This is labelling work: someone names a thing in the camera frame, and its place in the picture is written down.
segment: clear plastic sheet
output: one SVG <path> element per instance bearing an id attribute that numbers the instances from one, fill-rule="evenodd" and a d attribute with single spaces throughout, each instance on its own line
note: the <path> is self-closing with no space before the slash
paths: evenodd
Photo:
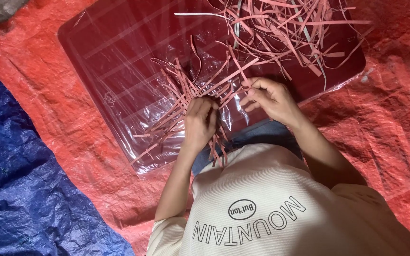
<path id="1" fill-rule="evenodd" d="M 219 6 L 218 1 L 210 2 Z M 330 1 L 330 4 L 333 7 L 337 3 Z M 226 59 L 226 47 L 215 40 L 228 40 L 233 44 L 222 18 L 175 16 L 175 12 L 215 12 L 215 9 L 206 0 L 99 0 L 67 21 L 58 31 L 59 41 L 72 66 L 129 161 L 158 141 L 157 137 L 134 135 L 144 134 L 145 129 L 173 104 L 161 85 L 164 80 L 160 69 L 165 66 L 151 59 L 173 62 L 178 57 L 184 70 L 191 78 L 195 78 L 199 61 L 189 44 L 190 36 L 193 35 L 202 60 L 197 83 L 204 84 Z M 341 13 L 335 12 L 333 15 L 334 19 L 342 19 Z M 351 26 L 333 25 L 324 40 L 324 48 L 336 42 L 339 44 L 334 51 L 344 51 L 347 56 L 358 44 L 358 39 Z M 325 61 L 329 67 L 333 67 L 343 59 L 325 58 Z M 286 59 L 282 64 L 292 77 L 291 82 L 285 81 L 275 63 L 250 67 L 245 74 L 248 77 L 266 76 L 286 82 L 298 102 L 324 92 L 323 77 L 318 77 L 309 68 L 301 67 L 295 59 Z M 358 49 L 339 69 L 326 69 L 326 91 L 339 88 L 360 73 L 364 66 L 363 52 Z M 235 70 L 235 65 L 229 65 L 214 82 Z M 237 77 L 232 86 L 237 88 L 239 83 L 240 78 Z M 229 138 L 267 118 L 262 110 L 246 113 L 239 106 L 239 100 L 239 96 L 236 96 L 220 112 L 222 125 Z M 178 133 L 165 140 L 133 164 L 137 175 L 148 177 L 155 173 L 154 170 L 172 163 L 183 136 L 183 133 Z"/>

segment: plastic wrap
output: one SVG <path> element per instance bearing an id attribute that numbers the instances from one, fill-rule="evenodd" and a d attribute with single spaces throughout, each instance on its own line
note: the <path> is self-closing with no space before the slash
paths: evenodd
<path id="1" fill-rule="evenodd" d="M 217 1 L 210 1 L 215 6 Z M 333 7 L 337 3 L 330 1 Z M 174 61 L 178 57 L 184 70 L 195 78 L 199 61 L 190 45 L 193 35 L 196 49 L 202 60 L 197 83 L 203 84 L 226 59 L 226 47 L 215 41 L 233 40 L 222 18 L 215 16 L 175 16 L 175 12 L 215 12 L 202 0 L 99 0 L 66 22 L 58 31 L 66 55 L 88 90 L 107 125 L 129 160 L 135 159 L 146 148 L 157 142 L 157 137 L 134 137 L 143 134 L 172 106 L 172 100 L 161 86 L 164 83 L 160 69 L 164 66 L 151 61 L 157 58 Z M 342 14 L 335 12 L 336 19 Z M 339 44 L 335 51 L 347 54 L 358 44 L 356 33 L 349 25 L 333 25 L 324 40 L 324 48 Z M 333 67 L 344 59 L 325 58 Z M 324 92 L 324 78 L 303 68 L 295 59 L 282 62 L 292 77 L 287 82 L 292 95 L 302 102 Z M 326 91 L 340 87 L 365 66 L 361 49 L 339 69 L 326 69 Z M 220 81 L 236 70 L 229 65 L 215 79 Z M 248 77 L 266 76 L 285 82 L 275 63 L 252 66 L 245 71 Z M 237 78 L 233 87 L 239 86 Z M 266 119 L 262 110 L 247 114 L 238 104 L 236 96 L 220 112 L 227 137 L 232 138 L 242 129 Z M 165 140 L 132 165 L 139 177 L 173 162 L 184 134 Z"/>

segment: t-shirt sleeve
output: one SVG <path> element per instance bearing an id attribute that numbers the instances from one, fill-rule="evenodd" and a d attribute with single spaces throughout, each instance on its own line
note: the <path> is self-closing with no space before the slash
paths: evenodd
<path id="1" fill-rule="evenodd" d="M 148 242 L 147 256 L 179 255 L 186 222 L 183 217 L 172 217 L 155 222 Z"/>
<path id="2" fill-rule="evenodd" d="M 395 216 L 387 205 L 384 197 L 370 187 L 341 183 L 334 186 L 332 192 L 343 198 L 348 204 L 365 205 L 378 212 L 384 212 Z"/>

